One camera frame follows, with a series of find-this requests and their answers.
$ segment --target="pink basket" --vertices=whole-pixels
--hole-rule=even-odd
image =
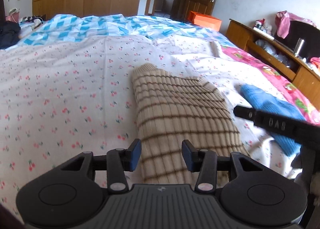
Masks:
[[[19,14],[20,14],[19,12],[15,12],[15,13],[7,16],[7,17],[5,18],[5,20],[6,20],[6,21],[9,21],[9,22],[16,22],[16,23],[18,23],[18,22],[19,22]]]

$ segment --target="blue knit garment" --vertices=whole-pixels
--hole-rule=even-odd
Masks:
[[[296,106],[282,101],[253,85],[243,85],[240,93],[256,110],[275,113],[292,119],[306,120]],[[285,155],[290,157],[299,152],[301,145],[295,143],[293,139],[273,132],[270,132],[270,134],[279,144]]]

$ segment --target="beige sweater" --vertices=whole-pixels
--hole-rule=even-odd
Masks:
[[[181,155],[188,139],[198,149],[220,156],[247,154],[219,90],[204,79],[173,77],[147,63],[132,75],[137,101],[142,176],[150,184],[194,184]],[[218,173],[218,184],[226,173]]]

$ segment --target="white floral bed sheet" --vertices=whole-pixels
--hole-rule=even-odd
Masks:
[[[90,37],[80,43],[17,47],[0,54],[0,197],[19,217],[18,190],[30,180],[83,151],[106,154],[126,148],[137,136],[136,104],[130,81],[145,62],[176,76],[205,76],[229,102],[249,104],[238,94],[249,83],[282,95],[249,65],[224,55],[217,43],[173,35]],[[272,138],[235,118],[251,156],[288,176],[291,159]],[[141,181],[139,169],[126,174]],[[106,173],[96,182],[105,187]]]

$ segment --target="ribbed knit fabric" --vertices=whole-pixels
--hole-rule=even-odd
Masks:
[[[184,139],[220,156],[247,155],[225,100],[211,83],[173,77],[149,63],[134,70],[132,83],[145,183],[194,185],[197,175],[187,171],[181,154]],[[219,172],[218,184],[226,180],[226,172]]]
[[[253,85],[243,85],[240,93],[256,110],[275,113],[297,120],[306,120],[296,106],[289,102],[282,101]],[[282,148],[285,155],[290,157],[299,152],[301,145],[295,143],[293,139],[273,132],[270,132],[270,134]]]

